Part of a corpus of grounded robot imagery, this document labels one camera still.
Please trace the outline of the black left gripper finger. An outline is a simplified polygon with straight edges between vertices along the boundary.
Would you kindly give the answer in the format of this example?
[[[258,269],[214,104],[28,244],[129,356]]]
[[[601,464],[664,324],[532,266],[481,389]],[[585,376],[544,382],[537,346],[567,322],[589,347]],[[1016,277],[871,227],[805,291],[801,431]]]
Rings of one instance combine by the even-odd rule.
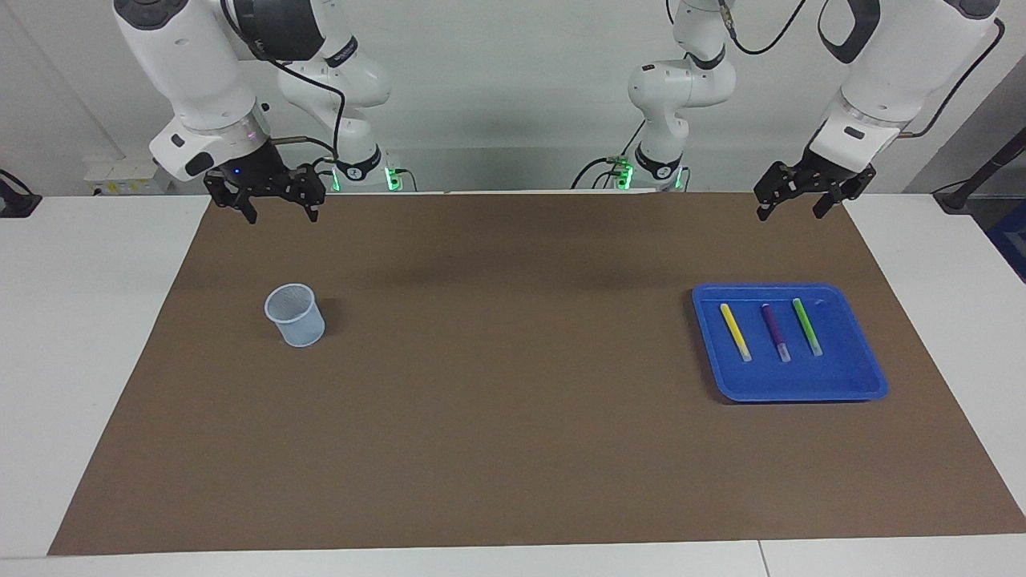
[[[824,219],[828,211],[844,200],[857,200],[876,176],[875,167],[868,167],[849,179],[827,178],[826,190],[813,206],[817,219]]]
[[[765,222],[779,204],[802,195],[805,180],[806,171],[800,167],[791,167],[784,162],[771,164],[754,185],[754,195],[759,203],[756,209],[758,219]]]

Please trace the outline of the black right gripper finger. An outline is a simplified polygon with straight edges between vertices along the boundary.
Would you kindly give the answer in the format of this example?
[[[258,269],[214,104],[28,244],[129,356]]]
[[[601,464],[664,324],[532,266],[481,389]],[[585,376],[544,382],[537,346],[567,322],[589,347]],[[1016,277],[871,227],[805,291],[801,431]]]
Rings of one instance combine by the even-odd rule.
[[[314,164],[301,164],[287,174],[287,201],[300,205],[311,223],[317,223],[326,198],[326,187]]]
[[[250,223],[256,223],[256,209],[250,201],[249,190],[246,188],[231,189],[228,180],[219,171],[208,171],[203,176],[203,185],[208,190],[210,198],[218,208],[231,208],[239,211]]]

